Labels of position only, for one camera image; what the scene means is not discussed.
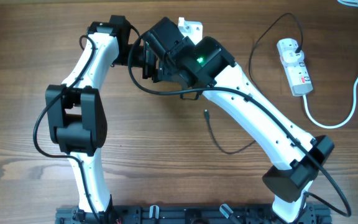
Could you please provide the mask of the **white power strip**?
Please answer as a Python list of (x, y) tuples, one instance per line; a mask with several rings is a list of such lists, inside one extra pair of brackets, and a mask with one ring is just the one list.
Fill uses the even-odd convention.
[[(277, 49), (279, 52), (279, 56), (281, 56), (282, 52), (286, 50), (294, 50), (295, 52), (298, 50), (299, 45), (295, 39), (286, 38), (279, 40), (277, 42)], [(284, 67), (291, 93), (293, 96), (303, 96), (307, 95), (309, 92), (313, 90), (312, 82), (310, 75), (306, 69), (305, 62), (300, 62), (295, 67)]]

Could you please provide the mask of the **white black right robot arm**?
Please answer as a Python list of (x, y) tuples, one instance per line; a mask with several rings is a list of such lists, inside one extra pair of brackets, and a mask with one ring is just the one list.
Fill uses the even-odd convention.
[(272, 209), (284, 222), (300, 218), (310, 186), (334, 149), (326, 135), (312, 136), (286, 118), (251, 84), (234, 57), (214, 38), (194, 43), (163, 18), (140, 35), (128, 55), (148, 47), (182, 93), (200, 93), (234, 118), (261, 146), (272, 163), (262, 177), (274, 193)]

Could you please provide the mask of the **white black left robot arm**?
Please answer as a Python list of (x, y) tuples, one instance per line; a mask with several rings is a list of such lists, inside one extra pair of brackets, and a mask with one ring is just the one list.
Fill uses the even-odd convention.
[(80, 196), (77, 207), (57, 210), (57, 223), (120, 222), (101, 162), (108, 124), (100, 90), (111, 67), (127, 65), (132, 30), (134, 26), (124, 16), (92, 22), (80, 37), (86, 43), (80, 45), (83, 53), (73, 71), (60, 85), (46, 89), (46, 107), (34, 126), (34, 145), (48, 156), (37, 140), (40, 122), (47, 117), (50, 138), (59, 146), (59, 156), (70, 161)]

